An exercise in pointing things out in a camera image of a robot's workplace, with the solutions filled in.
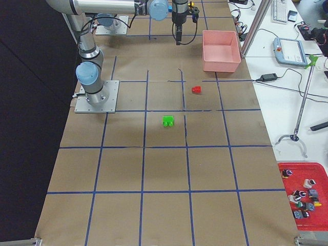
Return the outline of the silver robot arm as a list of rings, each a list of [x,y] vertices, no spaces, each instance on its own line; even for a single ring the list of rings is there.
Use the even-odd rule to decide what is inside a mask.
[[[107,30],[116,30],[120,27],[120,21],[116,16],[110,13],[99,13],[96,15],[97,21]]]
[[[110,92],[101,79],[104,56],[91,34],[91,21],[86,14],[100,14],[101,19],[116,21],[117,14],[148,15],[156,21],[163,20],[169,12],[168,1],[48,1],[50,7],[64,14],[77,40],[78,55],[82,63],[75,73],[81,83],[89,105],[103,105]]]

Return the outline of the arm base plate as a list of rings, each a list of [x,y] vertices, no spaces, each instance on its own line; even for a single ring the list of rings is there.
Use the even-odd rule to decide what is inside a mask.
[[[123,36],[127,34],[128,29],[127,15],[117,16],[116,19],[101,18],[98,19],[98,26],[95,31],[96,36]]]
[[[118,80],[105,80],[103,88],[96,94],[88,94],[83,86],[75,105],[75,113],[115,113],[119,92]]]

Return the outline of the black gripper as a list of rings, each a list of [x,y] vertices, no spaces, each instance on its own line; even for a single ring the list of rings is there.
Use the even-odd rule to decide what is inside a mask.
[[[188,1],[172,0],[172,22],[175,25],[176,44],[181,44],[182,39],[182,24],[187,20]]]

